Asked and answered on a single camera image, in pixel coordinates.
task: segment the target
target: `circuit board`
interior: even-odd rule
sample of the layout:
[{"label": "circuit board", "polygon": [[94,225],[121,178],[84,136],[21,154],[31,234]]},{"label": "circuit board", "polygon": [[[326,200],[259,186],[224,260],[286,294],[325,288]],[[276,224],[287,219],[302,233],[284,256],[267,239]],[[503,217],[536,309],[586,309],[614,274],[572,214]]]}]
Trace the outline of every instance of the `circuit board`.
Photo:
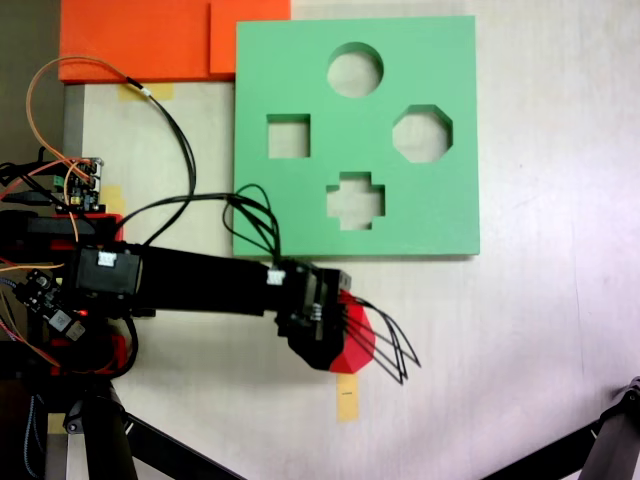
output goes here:
[{"label": "circuit board", "polygon": [[65,310],[60,300],[60,287],[39,270],[27,275],[26,284],[18,284],[14,293],[33,314],[69,340],[77,341],[85,332],[75,312]]},{"label": "circuit board", "polygon": [[[75,212],[83,213],[104,213],[105,206],[100,204],[100,177],[102,175],[103,161],[101,158],[91,157],[91,163],[82,163],[77,166],[78,170],[89,175],[90,180],[85,182],[76,175],[69,177],[67,193],[69,204]],[[55,175],[53,177],[54,195],[64,202],[64,177]],[[56,206],[56,211],[62,212],[63,208]]]}]

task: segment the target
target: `circular hole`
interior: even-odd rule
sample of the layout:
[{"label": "circular hole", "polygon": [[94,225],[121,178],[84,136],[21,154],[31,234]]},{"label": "circular hole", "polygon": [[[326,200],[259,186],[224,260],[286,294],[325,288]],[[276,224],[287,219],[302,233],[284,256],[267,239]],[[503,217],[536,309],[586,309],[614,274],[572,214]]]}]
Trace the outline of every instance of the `circular hole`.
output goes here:
[{"label": "circular hole", "polygon": [[380,54],[364,43],[347,43],[331,55],[327,78],[340,95],[366,97],[380,82],[384,67]]}]

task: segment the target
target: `masking tape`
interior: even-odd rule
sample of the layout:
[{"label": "masking tape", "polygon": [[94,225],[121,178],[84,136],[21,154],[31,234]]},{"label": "masking tape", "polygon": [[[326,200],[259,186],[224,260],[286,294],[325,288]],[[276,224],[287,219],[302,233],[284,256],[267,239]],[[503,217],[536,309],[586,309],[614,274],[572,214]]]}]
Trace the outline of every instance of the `masking tape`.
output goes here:
[{"label": "masking tape", "polygon": [[358,419],[358,376],[338,374],[338,422],[353,422]]},{"label": "masking tape", "polygon": [[[171,100],[173,98],[173,83],[147,83],[144,85],[151,90],[156,100]],[[118,84],[118,100],[121,102],[135,102],[147,100],[140,90],[128,83]]]},{"label": "masking tape", "polygon": [[64,413],[50,413],[47,417],[47,433],[52,435],[65,434],[67,431],[64,429]]},{"label": "masking tape", "polygon": [[103,186],[100,190],[100,203],[106,205],[107,213],[124,215],[125,203],[120,185]]}]

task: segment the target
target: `square hole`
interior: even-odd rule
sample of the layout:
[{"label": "square hole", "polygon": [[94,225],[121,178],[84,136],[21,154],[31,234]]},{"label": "square hole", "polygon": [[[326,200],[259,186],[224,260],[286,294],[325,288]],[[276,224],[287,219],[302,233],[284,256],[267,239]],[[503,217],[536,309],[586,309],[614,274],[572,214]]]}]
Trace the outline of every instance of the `square hole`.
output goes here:
[{"label": "square hole", "polygon": [[311,157],[311,115],[267,115],[269,158]]}]

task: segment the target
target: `orange wire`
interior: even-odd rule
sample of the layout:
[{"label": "orange wire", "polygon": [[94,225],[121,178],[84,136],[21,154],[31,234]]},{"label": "orange wire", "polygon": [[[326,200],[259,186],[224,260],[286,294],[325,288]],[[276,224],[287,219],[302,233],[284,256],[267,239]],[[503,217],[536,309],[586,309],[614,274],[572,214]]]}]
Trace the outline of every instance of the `orange wire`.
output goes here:
[{"label": "orange wire", "polygon": [[71,177],[71,172],[73,172],[74,167],[76,166],[77,161],[73,162],[71,167],[69,167],[69,171],[67,175],[64,177],[64,203],[69,207],[69,219],[71,220],[71,226],[73,227],[73,235],[76,238],[76,243],[78,243],[78,226],[76,225],[76,219],[73,218],[73,212],[71,211],[71,204],[69,203],[69,177]]},{"label": "orange wire", "polygon": [[[47,168],[51,168],[55,165],[60,165],[61,163],[64,163],[65,160],[56,160],[54,162],[51,163],[47,163],[46,165],[43,165],[42,167],[38,167],[35,170],[33,170],[32,172],[29,172],[27,174],[28,177],[33,177],[34,175],[37,175],[38,173],[42,172],[43,170],[46,170]],[[78,160],[78,162],[76,163],[89,163],[90,160],[87,159],[80,159]],[[79,173],[83,173],[80,170],[78,170],[77,168],[75,168],[75,166],[73,167],[75,171],[79,172]],[[21,178],[16,178],[11,185],[9,185],[6,190],[2,193],[0,193],[0,202],[4,199],[4,197],[6,197],[8,194],[10,194],[12,191],[14,191],[20,184],[22,183],[22,179]]]},{"label": "orange wire", "polygon": [[52,356],[50,356],[49,354],[47,354],[44,351],[40,350],[38,347],[34,347],[29,342],[27,342],[27,340],[18,331],[18,327],[16,326],[16,322],[13,319],[13,317],[11,315],[11,312],[9,311],[9,307],[7,306],[7,298],[5,297],[4,292],[0,291],[0,296],[2,297],[2,303],[4,304],[4,308],[5,308],[5,310],[7,312],[7,315],[8,315],[8,317],[7,317],[8,321],[11,322],[11,326],[15,330],[15,333],[13,333],[11,330],[9,330],[9,328],[3,322],[0,322],[0,326],[5,331],[5,333],[7,335],[9,335],[10,337],[15,338],[18,342],[24,343],[26,346],[31,348],[31,350],[36,352],[38,355],[40,355],[42,358],[44,358],[47,362],[49,362],[54,367],[60,368],[60,363],[58,363]]},{"label": "orange wire", "polygon": [[[33,132],[34,136],[36,137],[36,139],[38,140],[40,145],[42,145],[49,152],[51,152],[56,158],[58,158],[59,160],[64,161],[65,164],[67,164],[68,166],[70,166],[69,159],[67,157],[65,157],[60,151],[58,151],[54,147],[52,147],[44,139],[44,137],[40,133],[40,130],[38,130],[38,127],[36,127],[35,121],[33,120],[33,111],[32,111],[32,108],[31,108],[31,103],[32,103],[32,98],[33,98],[33,91],[35,90],[36,86],[38,85],[38,82],[40,81],[40,77],[42,77],[42,75],[44,75],[47,72],[47,70],[49,70],[54,65],[56,65],[56,64],[58,64],[60,62],[69,61],[69,60],[80,60],[80,61],[85,61],[85,62],[97,63],[97,64],[103,65],[103,66],[113,70],[118,75],[122,76],[124,79],[127,78],[127,75],[124,72],[122,72],[121,70],[116,68],[111,63],[109,63],[109,62],[107,62],[105,60],[102,60],[101,58],[92,57],[92,56],[88,56],[88,55],[66,55],[66,56],[63,56],[63,57],[55,58],[55,59],[51,60],[50,62],[46,63],[44,66],[42,66],[40,68],[40,70],[38,70],[36,72],[36,74],[33,76],[33,79],[31,80],[31,83],[29,84],[29,89],[27,90],[27,99],[26,99],[27,120],[29,122],[29,126],[31,127],[31,131]],[[89,178],[88,175],[86,175],[84,173],[82,173],[82,175],[80,175],[80,177],[82,177],[84,179],[88,179]]]},{"label": "orange wire", "polygon": [[0,268],[0,272],[10,272],[11,270],[53,270],[54,268],[64,267],[64,263],[59,265],[14,265],[13,267]]}]

